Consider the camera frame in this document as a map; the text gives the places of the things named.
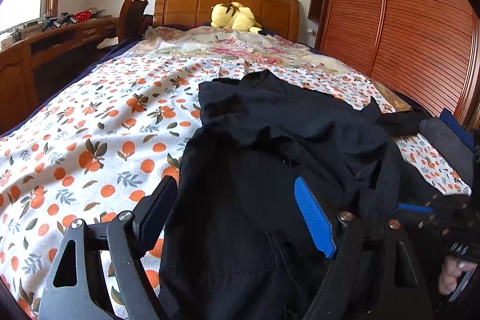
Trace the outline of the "right hand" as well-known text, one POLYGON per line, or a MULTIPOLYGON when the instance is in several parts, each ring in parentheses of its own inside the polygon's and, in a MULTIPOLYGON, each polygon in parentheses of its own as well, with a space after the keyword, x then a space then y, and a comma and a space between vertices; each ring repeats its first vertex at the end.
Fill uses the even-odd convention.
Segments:
POLYGON ((456 290, 459 277, 467 271, 474 270, 477 264, 447 256, 439 275, 439 293, 444 296, 453 294, 456 290))

